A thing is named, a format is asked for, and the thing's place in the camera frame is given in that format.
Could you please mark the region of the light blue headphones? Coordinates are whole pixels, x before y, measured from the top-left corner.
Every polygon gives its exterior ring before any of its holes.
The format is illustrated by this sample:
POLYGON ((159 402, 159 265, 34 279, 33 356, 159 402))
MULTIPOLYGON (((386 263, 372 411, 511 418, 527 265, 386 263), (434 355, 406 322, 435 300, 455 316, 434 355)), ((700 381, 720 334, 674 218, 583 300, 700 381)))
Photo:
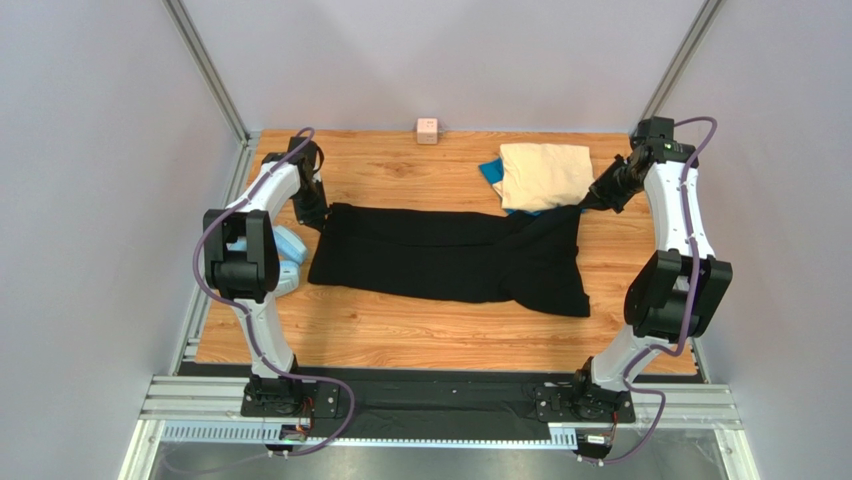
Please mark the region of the light blue headphones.
POLYGON ((299 286, 300 269, 308 248, 292 230, 271 226, 267 231, 236 236, 226 243, 220 294, 229 299, 263 303, 269 295, 281 296, 299 286))

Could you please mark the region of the black t shirt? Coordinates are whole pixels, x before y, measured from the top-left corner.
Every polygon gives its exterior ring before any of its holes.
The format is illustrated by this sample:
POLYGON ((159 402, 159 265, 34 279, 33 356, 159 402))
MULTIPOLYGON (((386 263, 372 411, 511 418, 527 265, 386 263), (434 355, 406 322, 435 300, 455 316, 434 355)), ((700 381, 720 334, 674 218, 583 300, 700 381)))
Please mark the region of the black t shirt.
POLYGON ((335 203, 308 280, 428 300, 515 301, 586 318, 591 306, 577 264, 580 219, 575 206, 500 217, 335 203))

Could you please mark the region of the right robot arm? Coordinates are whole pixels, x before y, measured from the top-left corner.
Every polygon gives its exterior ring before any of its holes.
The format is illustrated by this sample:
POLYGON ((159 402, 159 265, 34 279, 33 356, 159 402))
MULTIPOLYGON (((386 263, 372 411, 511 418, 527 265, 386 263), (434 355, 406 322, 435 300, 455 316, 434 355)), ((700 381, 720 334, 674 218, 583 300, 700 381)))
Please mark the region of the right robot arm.
POLYGON ((575 375, 580 399, 594 405, 620 404, 653 359, 680 356, 706 332, 733 279, 731 264, 710 245, 698 201, 698 157, 709 141, 676 141, 678 125, 658 116, 640 121, 630 155, 617 157, 580 204, 619 213, 643 193, 655 237, 654 253, 626 292, 625 327, 575 375))

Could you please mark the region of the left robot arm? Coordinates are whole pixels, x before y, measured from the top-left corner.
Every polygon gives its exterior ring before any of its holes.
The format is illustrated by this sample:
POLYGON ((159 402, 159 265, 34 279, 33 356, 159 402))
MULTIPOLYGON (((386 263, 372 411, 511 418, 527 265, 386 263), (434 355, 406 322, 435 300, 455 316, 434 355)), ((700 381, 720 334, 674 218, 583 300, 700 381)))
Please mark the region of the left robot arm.
POLYGON ((304 377, 282 332, 274 291, 279 252, 273 221, 294 205, 299 224, 321 230, 329 213, 320 169, 325 156, 311 127, 284 153, 272 153, 247 190, 224 209, 210 209, 193 252, 193 273, 211 299, 237 314, 251 355, 245 395, 251 402, 299 403, 304 377))

